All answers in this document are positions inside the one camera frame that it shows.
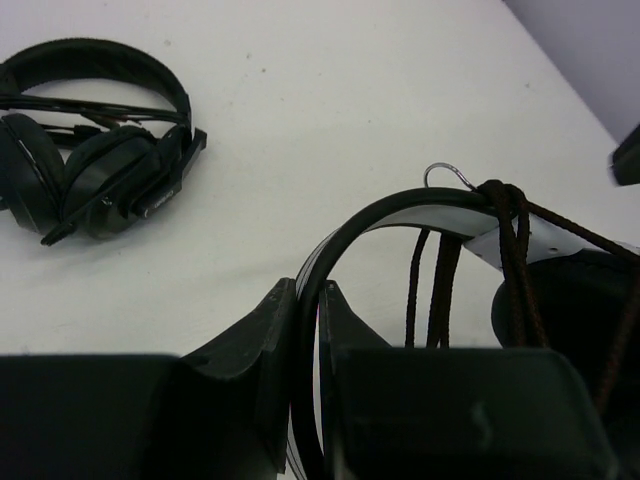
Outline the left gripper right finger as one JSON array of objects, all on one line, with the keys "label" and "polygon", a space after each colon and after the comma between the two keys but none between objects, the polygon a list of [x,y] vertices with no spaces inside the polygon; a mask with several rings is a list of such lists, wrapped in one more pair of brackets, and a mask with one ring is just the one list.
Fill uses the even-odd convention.
[{"label": "left gripper right finger", "polygon": [[545,349],[400,348],[319,297],[329,479],[615,479],[617,459],[577,371]]}]

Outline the white and black headphones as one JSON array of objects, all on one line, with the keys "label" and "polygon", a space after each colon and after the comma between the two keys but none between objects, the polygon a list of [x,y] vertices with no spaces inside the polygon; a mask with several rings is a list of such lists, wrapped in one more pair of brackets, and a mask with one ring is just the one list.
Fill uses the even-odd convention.
[{"label": "white and black headphones", "polygon": [[383,198],[314,250],[297,278],[297,352],[287,460],[325,475],[319,297],[364,233],[414,227],[405,344],[400,348],[545,349],[577,371],[620,463],[639,475],[639,252],[489,180]]}]

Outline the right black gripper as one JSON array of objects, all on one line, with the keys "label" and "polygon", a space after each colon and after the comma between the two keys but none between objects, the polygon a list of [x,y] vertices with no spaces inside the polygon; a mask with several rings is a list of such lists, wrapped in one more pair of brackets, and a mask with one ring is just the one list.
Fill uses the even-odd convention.
[{"label": "right black gripper", "polygon": [[619,186],[640,183],[640,125],[611,154],[609,170]]}]

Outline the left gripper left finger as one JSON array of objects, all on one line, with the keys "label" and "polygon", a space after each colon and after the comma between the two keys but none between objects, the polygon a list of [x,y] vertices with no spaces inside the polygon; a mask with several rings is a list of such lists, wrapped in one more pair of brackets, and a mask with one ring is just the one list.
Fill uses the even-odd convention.
[{"label": "left gripper left finger", "polygon": [[296,304],[279,280],[192,353],[1,360],[5,479],[274,479]]}]

